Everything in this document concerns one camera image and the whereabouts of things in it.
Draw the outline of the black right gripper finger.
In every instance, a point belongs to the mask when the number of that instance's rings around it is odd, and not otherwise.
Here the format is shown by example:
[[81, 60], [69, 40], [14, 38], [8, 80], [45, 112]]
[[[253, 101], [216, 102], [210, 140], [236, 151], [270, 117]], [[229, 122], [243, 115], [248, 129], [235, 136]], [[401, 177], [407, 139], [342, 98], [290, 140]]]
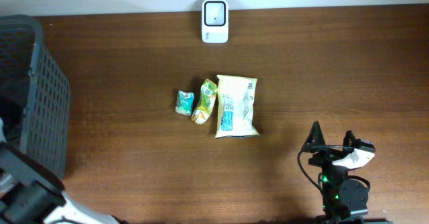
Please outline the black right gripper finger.
[[310, 133], [306, 141], [302, 145], [303, 152], [317, 152], [321, 147], [324, 147], [326, 142], [324, 140], [322, 130], [318, 121], [312, 124]]
[[343, 146], [345, 148], [354, 148], [356, 146], [357, 139], [351, 130], [348, 130], [343, 139]]

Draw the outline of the yellow snack bag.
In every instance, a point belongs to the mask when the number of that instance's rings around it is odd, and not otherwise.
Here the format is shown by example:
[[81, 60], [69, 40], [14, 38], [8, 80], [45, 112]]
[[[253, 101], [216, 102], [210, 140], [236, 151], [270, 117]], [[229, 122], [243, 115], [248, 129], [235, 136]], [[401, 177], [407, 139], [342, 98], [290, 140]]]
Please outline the yellow snack bag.
[[218, 122], [215, 138], [259, 136], [253, 126], [257, 79], [220, 74], [217, 78]]

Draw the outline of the green tea drink carton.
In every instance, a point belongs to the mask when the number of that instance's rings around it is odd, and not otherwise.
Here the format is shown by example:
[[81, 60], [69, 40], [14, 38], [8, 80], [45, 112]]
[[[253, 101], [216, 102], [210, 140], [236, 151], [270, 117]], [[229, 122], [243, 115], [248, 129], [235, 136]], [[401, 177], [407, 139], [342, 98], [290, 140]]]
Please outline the green tea drink carton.
[[206, 79], [200, 88], [199, 102], [191, 115], [197, 125], [204, 124], [210, 117], [217, 99], [217, 85]]

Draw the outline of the teal tissue pack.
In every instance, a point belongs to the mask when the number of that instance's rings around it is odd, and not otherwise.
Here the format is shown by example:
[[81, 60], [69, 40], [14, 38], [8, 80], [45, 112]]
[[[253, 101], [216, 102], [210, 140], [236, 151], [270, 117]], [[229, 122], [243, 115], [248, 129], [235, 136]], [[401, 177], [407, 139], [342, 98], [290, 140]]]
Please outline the teal tissue pack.
[[176, 112], [182, 115], [191, 116], [194, 104], [194, 93], [178, 91], [176, 101]]

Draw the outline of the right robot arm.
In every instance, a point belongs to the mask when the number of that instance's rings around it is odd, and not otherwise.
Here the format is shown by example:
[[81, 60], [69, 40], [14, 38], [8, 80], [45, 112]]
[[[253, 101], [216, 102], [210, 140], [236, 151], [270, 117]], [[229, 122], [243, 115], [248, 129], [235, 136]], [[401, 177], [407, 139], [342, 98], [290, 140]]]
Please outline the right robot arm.
[[[341, 145], [328, 145], [318, 121], [312, 124], [310, 133], [297, 155], [303, 175], [322, 196], [324, 215], [316, 217], [316, 223], [388, 223], [386, 219], [365, 219], [369, 209], [371, 183], [349, 171], [364, 167], [375, 156], [372, 142], [355, 137], [351, 130], [345, 133]], [[319, 167], [321, 172], [313, 180], [305, 171], [301, 155], [309, 153], [308, 164]]]

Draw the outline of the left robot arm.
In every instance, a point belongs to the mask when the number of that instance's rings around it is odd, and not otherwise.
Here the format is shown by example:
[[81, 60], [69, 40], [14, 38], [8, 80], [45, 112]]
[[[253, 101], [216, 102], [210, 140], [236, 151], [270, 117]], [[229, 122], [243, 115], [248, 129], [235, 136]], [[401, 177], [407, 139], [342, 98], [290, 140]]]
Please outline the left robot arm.
[[9, 145], [4, 133], [1, 133], [1, 173], [11, 175], [16, 181], [1, 196], [2, 223], [126, 222], [72, 200], [59, 178]]

